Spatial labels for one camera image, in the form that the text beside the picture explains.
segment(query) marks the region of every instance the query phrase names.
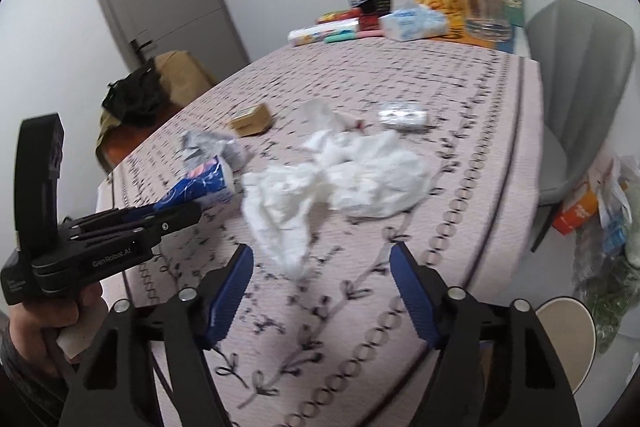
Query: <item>door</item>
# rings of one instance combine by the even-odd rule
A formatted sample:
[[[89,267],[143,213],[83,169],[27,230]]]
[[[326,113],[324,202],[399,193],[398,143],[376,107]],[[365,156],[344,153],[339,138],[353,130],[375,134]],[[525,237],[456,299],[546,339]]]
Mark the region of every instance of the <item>door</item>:
[[[100,0],[133,70],[172,50],[191,52],[218,79],[248,64],[224,0]]]

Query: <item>sleeve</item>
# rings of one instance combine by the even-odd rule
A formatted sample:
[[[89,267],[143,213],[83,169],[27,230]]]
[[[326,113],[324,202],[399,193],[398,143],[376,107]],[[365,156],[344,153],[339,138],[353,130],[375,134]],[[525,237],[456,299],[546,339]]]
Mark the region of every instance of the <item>sleeve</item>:
[[[57,426],[68,391],[65,381],[31,367],[15,349],[8,327],[2,335],[0,362],[7,377],[38,420],[45,427]]]

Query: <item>crumpled tissue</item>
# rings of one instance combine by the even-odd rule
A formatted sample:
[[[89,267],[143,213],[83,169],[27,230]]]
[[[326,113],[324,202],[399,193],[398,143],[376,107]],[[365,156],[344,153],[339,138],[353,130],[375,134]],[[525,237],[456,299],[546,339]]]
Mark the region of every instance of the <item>crumpled tissue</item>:
[[[304,277],[314,203],[347,216],[388,217],[424,198],[434,169],[404,149],[392,130],[364,136],[358,119],[331,111],[318,100],[302,107],[316,130],[302,147],[314,163],[271,165],[242,176],[242,214],[258,245],[294,279]]]
[[[265,254],[293,279],[304,275],[309,243],[306,216],[321,199],[321,170],[311,164],[272,165],[242,176],[242,215]]]

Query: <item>metal screw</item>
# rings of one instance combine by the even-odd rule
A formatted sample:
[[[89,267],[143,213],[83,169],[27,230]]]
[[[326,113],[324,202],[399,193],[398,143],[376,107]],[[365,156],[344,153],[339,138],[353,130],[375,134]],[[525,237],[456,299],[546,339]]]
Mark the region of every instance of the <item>metal screw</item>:
[[[182,290],[180,290],[180,293],[178,293],[178,299],[180,299],[182,302],[189,302],[193,301],[193,299],[196,298],[197,295],[198,292],[196,292],[195,288],[183,288]]]
[[[513,307],[519,312],[528,312],[531,309],[531,305],[525,299],[516,299],[513,301]]]
[[[129,309],[130,303],[127,299],[120,299],[113,305],[113,311],[116,313],[124,313]]]
[[[462,301],[466,297],[466,292],[459,286],[453,286],[447,291],[447,295],[455,301]]]

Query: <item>gray chair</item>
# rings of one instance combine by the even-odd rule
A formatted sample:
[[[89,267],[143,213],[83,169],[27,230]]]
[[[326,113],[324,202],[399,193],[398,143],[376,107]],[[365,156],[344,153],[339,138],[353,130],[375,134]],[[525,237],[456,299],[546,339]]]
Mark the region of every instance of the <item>gray chair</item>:
[[[543,85],[539,206],[552,205],[533,243],[540,245],[559,205],[593,163],[609,134],[634,61],[634,33],[613,15],[556,0],[526,26]]]

